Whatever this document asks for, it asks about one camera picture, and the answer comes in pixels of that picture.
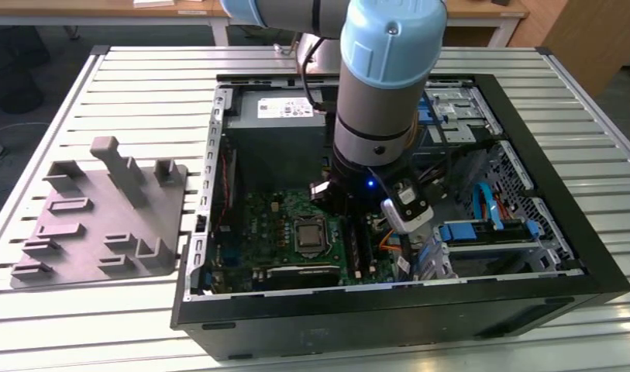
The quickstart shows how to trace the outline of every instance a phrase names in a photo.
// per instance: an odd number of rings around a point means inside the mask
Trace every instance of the black cable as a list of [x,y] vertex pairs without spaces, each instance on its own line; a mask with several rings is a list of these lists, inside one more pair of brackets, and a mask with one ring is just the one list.
[[[450,152],[450,158],[451,160],[456,160],[459,157],[466,156],[471,151],[478,151],[478,150],[486,150],[492,147],[492,145],[496,144],[499,140],[503,138],[500,137],[492,137],[488,139],[483,139],[478,143],[470,143],[467,145],[459,146],[456,149],[454,149]],[[440,165],[446,162],[447,158],[440,159],[431,167],[428,167],[422,173],[420,176],[418,176],[418,181],[422,184],[427,184],[428,181],[432,181],[435,178],[440,177],[444,175],[446,170],[443,170],[443,173],[440,175],[436,174],[436,172],[440,171],[438,169]]]
[[[443,151],[446,152],[446,174],[450,174],[450,171],[452,170],[452,154],[450,151],[448,139],[446,138],[446,133],[443,133],[443,127],[440,126],[439,116],[436,115],[435,107],[431,104],[430,96],[427,95],[426,91],[422,92],[422,98],[426,100],[427,109],[431,113],[431,119],[435,122],[436,132],[439,133],[440,142],[443,144]],[[446,177],[446,180],[443,182],[443,188],[448,188],[448,177]]]
[[321,13],[321,1],[312,0],[312,34],[319,35],[319,17]]
[[411,240],[408,239],[408,234],[399,235],[399,246],[402,247],[402,258],[408,263],[408,272],[403,270],[398,270],[398,281],[402,283],[404,281],[411,280],[411,272],[412,272],[412,265],[411,265],[411,256],[412,256],[412,248],[411,248]]
[[325,38],[323,37],[320,37],[319,40],[316,40],[315,45],[312,45],[311,49],[307,51],[305,59],[303,60],[303,63],[301,63],[301,84],[303,84],[303,89],[305,90],[307,101],[309,102],[312,109],[320,112],[325,112],[324,104],[320,102],[315,102],[315,99],[312,98],[311,90],[307,86],[305,72],[307,72],[307,64],[311,62],[312,56],[315,55],[315,51],[319,49],[319,46],[321,45],[324,40]]
[[279,29],[277,32],[273,35],[273,43],[279,43],[277,38],[283,35],[283,29]]

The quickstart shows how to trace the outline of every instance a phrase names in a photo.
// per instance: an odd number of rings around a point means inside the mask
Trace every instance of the blue latch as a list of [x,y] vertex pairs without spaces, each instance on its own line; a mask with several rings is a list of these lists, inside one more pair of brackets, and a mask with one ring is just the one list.
[[427,110],[418,110],[418,124],[427,126],[434,124],[435,121],[431,117],[431,112]]
[[528,232],[531,233],[532,239],[536,239],[538,237],[540,237],[540,226],[538,222],[528,219],[526,221],[526,227],[528,228]]
[[452,240],[474,240],[476,239],[476,231],[472,229],[470,222],[448,223]]
[[439,234],[440,234],[440,239],[444,242],[448,242],[452,239],[452,235],[450,233],[448,225],[443,225],[443,226],[439,227]]

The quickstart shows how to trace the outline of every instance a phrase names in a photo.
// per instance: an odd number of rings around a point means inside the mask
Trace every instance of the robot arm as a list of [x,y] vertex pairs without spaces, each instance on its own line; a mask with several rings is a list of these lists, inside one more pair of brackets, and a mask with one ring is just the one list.
[[444,3],[223,0],[223,7],[232,18],[257,26],[340,39],[332,184],[357,200],[367,180],[375,180],[388,195],[380,205],[391,226],[411,232],[430,219],[431,208],[402,154],[439,58]]

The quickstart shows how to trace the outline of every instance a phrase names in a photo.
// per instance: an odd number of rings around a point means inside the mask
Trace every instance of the metal table surface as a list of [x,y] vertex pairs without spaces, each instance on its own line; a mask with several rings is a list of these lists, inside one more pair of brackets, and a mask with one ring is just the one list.
[[[271,71],[293,71],[293,62],[269,47],[113,47],[89,56],[0,213],[0,370],[630,370],[630,294],[518,338],[219,364],[168,328],[176,273],[9,290],[49,162],[103,169],[89,141],[116,136],[121,155],[140,166],[163,157],[187,165],[195,191],[215,76]],[[454,48],[434,72],[496,76],[630,278],[630,144],[558,61],[528,49]],[[184,200],[184,230],[195,197]]]

